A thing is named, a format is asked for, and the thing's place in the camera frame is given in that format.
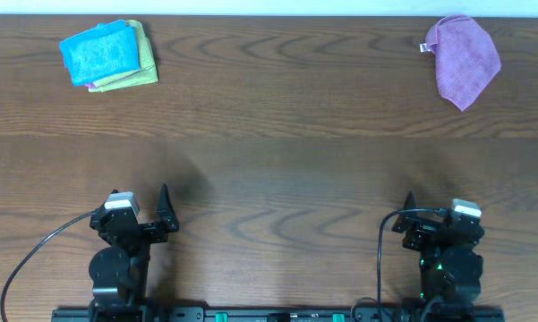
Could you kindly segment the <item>purple microfibre cloth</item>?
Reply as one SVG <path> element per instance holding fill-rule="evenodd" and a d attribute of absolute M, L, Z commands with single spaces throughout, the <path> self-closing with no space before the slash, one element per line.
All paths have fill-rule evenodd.
<path fill-rule="evenodd" d="M 489 33 L 473 18 L 444 17 L 428 31 L 420 51 L 435 56 L 435 80 L 440 95 L 465 111 L 501 69 L 500 56 Z"/>

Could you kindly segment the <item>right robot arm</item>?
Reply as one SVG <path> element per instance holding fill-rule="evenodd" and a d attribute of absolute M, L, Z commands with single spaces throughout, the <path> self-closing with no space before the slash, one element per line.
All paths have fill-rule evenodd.
<path fill-rule="evenodd" d="M 474 321 L 481 293 L 482 256 L 474 247 L 484 236 L 477 204 L 453 199 L 450 208 L 419 208 L 409 192 L 392 231 L 402 246 L 417 251 L 420 299 L 397 310 L 396 321 Z"/>

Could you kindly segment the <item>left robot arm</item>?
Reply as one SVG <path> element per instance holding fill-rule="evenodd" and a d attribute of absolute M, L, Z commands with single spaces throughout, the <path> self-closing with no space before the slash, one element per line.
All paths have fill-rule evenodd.
<path fill-rule="evenodd" d="M 108 244 L 89 265 L 93 300 L 91 321 L 166 321 L 168 312 L 146 299 L 150 247 L 179 230 L 169 191 L 161 186 L 158 221 L 139 223 L 139 204 L 130 191 L 112 191 L 96 209 L 90 227 Z"/>

